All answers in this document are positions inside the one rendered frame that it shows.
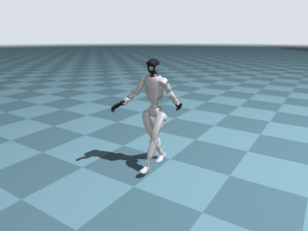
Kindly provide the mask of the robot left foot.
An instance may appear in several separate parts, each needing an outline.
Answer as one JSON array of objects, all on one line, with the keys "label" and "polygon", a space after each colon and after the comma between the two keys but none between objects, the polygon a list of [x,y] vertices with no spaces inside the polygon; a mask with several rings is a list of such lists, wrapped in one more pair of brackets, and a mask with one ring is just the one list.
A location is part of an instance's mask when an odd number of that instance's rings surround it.
[{"label": "robot left foot", "polygon": [[149,167],[149,168],[144,167],[144,168],[142,168],[141,170],[139,170],[139,172],[142,173],[142,174],[146,174],[146,173],[149,172],[149,171],[150,171],[150,167]]}]

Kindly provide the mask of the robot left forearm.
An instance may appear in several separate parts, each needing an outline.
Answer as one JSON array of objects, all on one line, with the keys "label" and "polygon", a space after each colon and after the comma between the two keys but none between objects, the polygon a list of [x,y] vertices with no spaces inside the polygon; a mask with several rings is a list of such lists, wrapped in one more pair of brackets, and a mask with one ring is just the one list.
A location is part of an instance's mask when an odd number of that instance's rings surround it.
[{"label": "robot left forearm", "polygon": [[175,94],[174,94],[173,92],[171,92],[171,94],[172,94],[172,98],[170,98],[170,99],[172,100],[172,102],[173,102],[174,104],[176,104],[177,106],[179,106],[180,102],[177,100]]}]

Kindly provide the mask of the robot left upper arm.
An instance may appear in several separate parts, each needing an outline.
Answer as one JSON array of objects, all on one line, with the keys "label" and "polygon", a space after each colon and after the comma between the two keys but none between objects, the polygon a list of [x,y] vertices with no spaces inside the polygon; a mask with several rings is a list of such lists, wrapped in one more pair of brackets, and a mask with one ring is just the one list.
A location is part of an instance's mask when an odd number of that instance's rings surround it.
[{"label": "robot left upper arm", "polygon": [[159,82],[160,85],[163,86],[164,89],[167,91],[167,94],[166,94],[167,97],[168,97],[168,98],[172,98],[172,94],[171,94],[172,90],[171,90],[171,87],[170,87],[170,85],[169,85],[169,83],[168,83],[168,80],[167,80],[166,78],[164,78],[164,77],[160,77],[159,80],[158,80],[158,82]]}]

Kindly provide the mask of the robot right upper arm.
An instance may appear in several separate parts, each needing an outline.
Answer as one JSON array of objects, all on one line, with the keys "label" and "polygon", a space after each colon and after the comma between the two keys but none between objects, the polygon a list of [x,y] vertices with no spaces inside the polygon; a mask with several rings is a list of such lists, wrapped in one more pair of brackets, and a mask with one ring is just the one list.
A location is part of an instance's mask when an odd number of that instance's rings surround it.
[{"label": "robot right upper arm", "polygon": [[133,90],[133,93],[135,95],[139,95],[140,94],[140,91],[141,91],[141,89],[143,88],[143,86],[145,84],[145,80],[144,80],[145,77],[146,77],[146,75],[142,75],[141,76],[140,81],[139,81],[139,83],[137,85],[137,88]]}]

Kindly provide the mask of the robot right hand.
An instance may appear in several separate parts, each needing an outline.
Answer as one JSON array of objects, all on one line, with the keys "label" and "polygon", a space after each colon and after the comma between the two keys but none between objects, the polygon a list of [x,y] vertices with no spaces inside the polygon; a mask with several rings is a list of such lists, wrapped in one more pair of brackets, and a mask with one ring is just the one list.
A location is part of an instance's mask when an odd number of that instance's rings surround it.
[{"label": "robot right hand", "polygon": [[112,106],[111,111],[114,112],[116,108],[118,108],[121,105],[123,106],[123,103],[125,103],[125,100],[120,101],[120,103],[116,103],[114,106]]}]

